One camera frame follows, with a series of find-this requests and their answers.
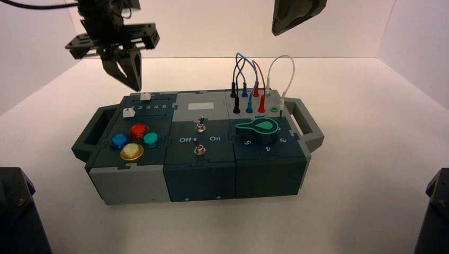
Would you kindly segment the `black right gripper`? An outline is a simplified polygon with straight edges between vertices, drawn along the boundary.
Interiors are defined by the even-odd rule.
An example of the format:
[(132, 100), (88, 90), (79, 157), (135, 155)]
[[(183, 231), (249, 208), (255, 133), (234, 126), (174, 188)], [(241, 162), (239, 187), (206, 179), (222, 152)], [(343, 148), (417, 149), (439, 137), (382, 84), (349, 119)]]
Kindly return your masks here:
[(275, 0), (272, 33), (278, 36), (320, 14), (327, 0)]

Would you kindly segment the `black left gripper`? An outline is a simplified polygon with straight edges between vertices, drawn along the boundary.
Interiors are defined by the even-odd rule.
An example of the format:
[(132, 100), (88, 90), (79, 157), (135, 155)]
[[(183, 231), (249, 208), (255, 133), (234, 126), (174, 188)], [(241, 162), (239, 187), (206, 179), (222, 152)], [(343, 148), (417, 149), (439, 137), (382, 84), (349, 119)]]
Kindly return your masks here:
[(82, 59), (91, 50), (115, 50), (123, 47), (127, 54), (118, 58), (102, 57), (107, 74), (131, 88), (141, 91), (141, 54), (129, 51), (142, 43), (142, 49), (154, 49), (160, 36), (155, 23), (124, 23), (122, 11), (140, 10), (139, 1), (78, 1), (77, 8), (83, 18), (80, 22), (86, 33), (75, 36), (65, 48), (75, 59)]

